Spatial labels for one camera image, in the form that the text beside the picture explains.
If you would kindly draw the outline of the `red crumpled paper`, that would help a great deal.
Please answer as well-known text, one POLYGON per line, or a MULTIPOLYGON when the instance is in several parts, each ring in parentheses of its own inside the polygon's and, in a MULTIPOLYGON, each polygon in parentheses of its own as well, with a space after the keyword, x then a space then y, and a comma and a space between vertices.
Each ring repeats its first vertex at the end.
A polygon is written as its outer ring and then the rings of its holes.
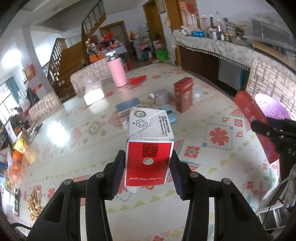
POLYGON ((145 82, 147 79, 146 75, 141 75, 138 77, 132 77, 128 79, 128 82, 130 85, 138 85, 138 84, 142 84, 143 82, 145 82))

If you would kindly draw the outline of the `small blue pack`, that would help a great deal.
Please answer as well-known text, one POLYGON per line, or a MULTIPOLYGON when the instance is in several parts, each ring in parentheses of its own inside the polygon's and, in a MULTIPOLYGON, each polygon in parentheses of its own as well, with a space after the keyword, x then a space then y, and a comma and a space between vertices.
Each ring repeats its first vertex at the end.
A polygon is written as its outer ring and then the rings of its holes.
POLYGON ((166 114, 168 115, 168 119, 170 123, 175 123, 177 121, 177 117, 174 114, 174 111, 171 109, 170 106, 164 106, 161 110, 165 110, 166 114))

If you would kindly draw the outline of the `patterned chair right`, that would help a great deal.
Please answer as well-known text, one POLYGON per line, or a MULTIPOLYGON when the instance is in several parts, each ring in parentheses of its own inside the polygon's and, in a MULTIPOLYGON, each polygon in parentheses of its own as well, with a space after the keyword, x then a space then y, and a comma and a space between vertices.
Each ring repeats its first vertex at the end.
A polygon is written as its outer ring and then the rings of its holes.
POLYGON ((266 61, 252 61, 246 91, 252 97, 259 93, 272 97, 295 120, 295 83, 266 61))

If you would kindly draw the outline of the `long covered sideboard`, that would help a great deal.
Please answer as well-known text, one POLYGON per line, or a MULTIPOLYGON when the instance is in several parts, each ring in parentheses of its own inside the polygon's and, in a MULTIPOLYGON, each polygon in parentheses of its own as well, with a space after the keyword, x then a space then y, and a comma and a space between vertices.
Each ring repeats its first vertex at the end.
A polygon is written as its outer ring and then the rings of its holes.
POLYGON ((221 40, 185 36, 180 30, 173 31, 172 45, 174 48, 178 46, 182 48, 180 51, 182 59, 185 58, 185 50, 187 50, 192 51, 195 55, 211 55, 248 70, 251 68, 254 59, 260 59, 271 65, 272 68, 279 71, 283 78, 291 80, 292 84, 295 85, 295 74, 289 68, 279 60, 249 47, 221 40))

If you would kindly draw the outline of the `wooden staircase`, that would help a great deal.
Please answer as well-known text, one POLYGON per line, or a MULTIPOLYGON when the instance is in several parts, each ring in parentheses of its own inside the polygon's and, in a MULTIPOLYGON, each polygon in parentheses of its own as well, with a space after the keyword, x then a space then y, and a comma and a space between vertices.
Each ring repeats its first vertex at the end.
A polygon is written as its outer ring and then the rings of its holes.
POLYGON ((69 47, 65 39, 57 38, 55 40, 47 78, 62 102, 66 102, 76 95, 70 76, 90 64, 86 41, 98 41, 95 32, 105 20, 103 1, 98 1, 81 24, 81 41, 69 47))

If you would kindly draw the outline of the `white tissue pack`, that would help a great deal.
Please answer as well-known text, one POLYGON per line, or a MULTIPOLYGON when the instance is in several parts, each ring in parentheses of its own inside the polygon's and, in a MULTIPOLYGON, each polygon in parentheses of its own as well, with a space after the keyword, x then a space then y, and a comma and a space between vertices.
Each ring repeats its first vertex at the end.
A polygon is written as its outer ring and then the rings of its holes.
POLYGON ((84 101, 87 105, 92 105, 105 97, 102 83, 97 78, 85 78, 84 79, 84 101))

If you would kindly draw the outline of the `patterned chair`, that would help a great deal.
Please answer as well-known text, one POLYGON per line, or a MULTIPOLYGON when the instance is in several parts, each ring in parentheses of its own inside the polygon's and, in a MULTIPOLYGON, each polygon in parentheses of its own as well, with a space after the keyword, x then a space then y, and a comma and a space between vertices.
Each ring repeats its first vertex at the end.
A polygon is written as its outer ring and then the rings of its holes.
POLYGON ((59 97, 54 91, 52 91, 29 109, 27 119, 29 123, 43 121, 47 117, 59 111, 62 107, 63 104, 59 97))
POLYGON ((266 61, 252 61, 246 91, 252 97, 259 93, 272 97, 295 120, 295 83, 266 61))
POLYGON ((84 96, 87 84, 95 82, 106 84, 111 80, 111 73, 106 59, 87 65, 70 76, 71 84, 78 97, 84 96))

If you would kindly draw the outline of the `patterned chair left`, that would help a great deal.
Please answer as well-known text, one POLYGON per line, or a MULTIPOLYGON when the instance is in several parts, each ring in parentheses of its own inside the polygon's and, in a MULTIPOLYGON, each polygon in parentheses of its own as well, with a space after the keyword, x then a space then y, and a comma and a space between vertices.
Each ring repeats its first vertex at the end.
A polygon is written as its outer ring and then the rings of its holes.
POLYGON ((29 109, 27 119, 29 123, 43 121, 47 117, 59 111, 62 107, 63 104, 59 97, 54 91, 52 91, 29 109))

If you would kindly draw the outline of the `red white KFC box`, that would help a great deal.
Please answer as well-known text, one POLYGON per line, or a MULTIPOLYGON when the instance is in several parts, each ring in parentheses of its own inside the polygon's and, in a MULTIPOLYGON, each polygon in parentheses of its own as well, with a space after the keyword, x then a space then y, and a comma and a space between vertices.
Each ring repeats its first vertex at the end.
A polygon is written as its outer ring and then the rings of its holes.
POLYGON ((131 108, 125 160, 125 187, 131 193, 166 182, 174 134, 165 110, 131 108))

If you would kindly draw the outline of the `small metal tin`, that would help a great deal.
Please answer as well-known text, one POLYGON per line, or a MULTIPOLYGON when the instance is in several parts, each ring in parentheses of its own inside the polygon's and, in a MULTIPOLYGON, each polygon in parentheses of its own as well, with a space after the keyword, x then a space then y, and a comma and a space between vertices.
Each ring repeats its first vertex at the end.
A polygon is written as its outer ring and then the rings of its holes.
POLYGON ((149 96, 154 100, 154 104, 157 106, 162 106, 170 102, 170 93, 165 89, 150 93, 149 96))

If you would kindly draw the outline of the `patterned chair far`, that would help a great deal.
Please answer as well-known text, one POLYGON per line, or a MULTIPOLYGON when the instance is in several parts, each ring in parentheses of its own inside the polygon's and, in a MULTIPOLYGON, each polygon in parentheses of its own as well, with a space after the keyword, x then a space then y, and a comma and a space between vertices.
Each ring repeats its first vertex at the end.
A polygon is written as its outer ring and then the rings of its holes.
POLYGON ((111 73, 106 59, 87 65, 70 76, 71 84, 78 97, 84 96, 87 84, 95 82, 106 84, 111 80, 111 73))

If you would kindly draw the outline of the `pink thermos bottle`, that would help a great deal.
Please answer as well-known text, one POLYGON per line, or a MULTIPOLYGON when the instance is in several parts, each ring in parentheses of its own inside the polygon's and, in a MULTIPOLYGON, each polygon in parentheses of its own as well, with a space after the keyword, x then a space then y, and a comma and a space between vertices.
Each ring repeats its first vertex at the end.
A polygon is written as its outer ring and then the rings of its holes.
POLYGON ((119 57, 114 50, 107 52, 105 55, 107 58, 107 65, 116 87, 123 87, 127 85, 125 69, 123 67, 121 57, 119 57))

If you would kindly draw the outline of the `red cigarette carton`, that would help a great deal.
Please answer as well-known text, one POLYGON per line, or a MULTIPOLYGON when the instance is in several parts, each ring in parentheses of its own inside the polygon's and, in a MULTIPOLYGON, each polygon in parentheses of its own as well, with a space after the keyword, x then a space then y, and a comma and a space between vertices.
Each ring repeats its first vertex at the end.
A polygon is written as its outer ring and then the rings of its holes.
POLYGON ((176 110, 183 113, 193 105, 193 80, 185 77, 174 84, 176 110))

